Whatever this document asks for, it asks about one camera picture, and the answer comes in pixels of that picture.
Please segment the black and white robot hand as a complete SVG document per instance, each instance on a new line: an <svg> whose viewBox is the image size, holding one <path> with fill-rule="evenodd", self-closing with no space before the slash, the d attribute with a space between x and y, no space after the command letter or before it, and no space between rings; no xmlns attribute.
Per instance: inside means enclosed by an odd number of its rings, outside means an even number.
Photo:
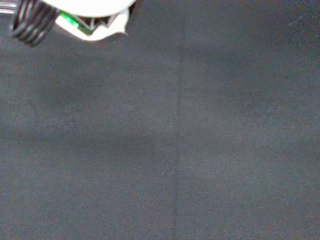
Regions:
<svg viewBox="0 0 320 240"><path fill-rule="evenodd" d="M35 47L56 28L86 42L127 35L135 0L20 0L10 35Z"/></svg>

